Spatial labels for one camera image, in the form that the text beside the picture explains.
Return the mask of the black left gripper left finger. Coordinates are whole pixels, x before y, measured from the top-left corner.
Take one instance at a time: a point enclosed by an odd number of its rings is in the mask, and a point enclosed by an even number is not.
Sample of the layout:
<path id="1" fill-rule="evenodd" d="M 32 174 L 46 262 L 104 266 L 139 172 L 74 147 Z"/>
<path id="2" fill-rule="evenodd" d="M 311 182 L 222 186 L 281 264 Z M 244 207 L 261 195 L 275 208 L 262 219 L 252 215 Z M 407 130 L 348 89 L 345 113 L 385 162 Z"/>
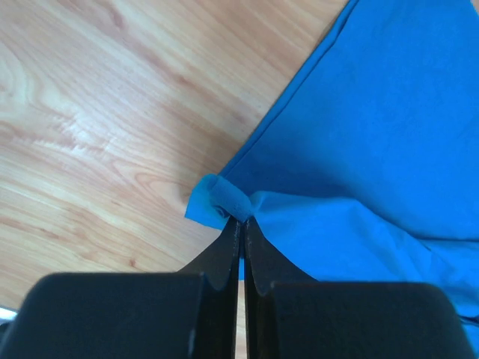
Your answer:
<path id="1" fill-rule="evenodd" d="M 240 226 L 184 268 L 57 273 L 38 281 L 1 339 L 3 358 L 233 358 Z"/>

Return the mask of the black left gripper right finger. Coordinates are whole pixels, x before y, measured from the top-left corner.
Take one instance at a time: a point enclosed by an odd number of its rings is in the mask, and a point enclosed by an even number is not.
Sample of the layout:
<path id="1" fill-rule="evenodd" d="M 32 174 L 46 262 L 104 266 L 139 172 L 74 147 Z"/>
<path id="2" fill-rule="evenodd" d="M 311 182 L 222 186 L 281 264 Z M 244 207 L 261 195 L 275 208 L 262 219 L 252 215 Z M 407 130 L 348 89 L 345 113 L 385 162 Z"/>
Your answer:
<path id="1" fill-rule="evenodd" d="M 445 294 L 425 283 L 313 279 L 258 223 L 243 228 L 250 358 L 473 358 Z"/>

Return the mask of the blue t-shirt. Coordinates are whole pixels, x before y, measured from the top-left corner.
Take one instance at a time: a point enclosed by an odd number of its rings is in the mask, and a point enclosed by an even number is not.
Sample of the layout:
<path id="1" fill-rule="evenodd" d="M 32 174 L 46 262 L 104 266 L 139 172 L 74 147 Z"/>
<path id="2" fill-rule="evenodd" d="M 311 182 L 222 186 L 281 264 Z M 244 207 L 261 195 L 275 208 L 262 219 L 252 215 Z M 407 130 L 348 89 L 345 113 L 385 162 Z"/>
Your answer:
<path id="1" fill-rule="evenodd" d="M 327 281 L 425 282 L 478 342 L 478 12 L 350 1 L 186 217 L 255 217 Z"/>

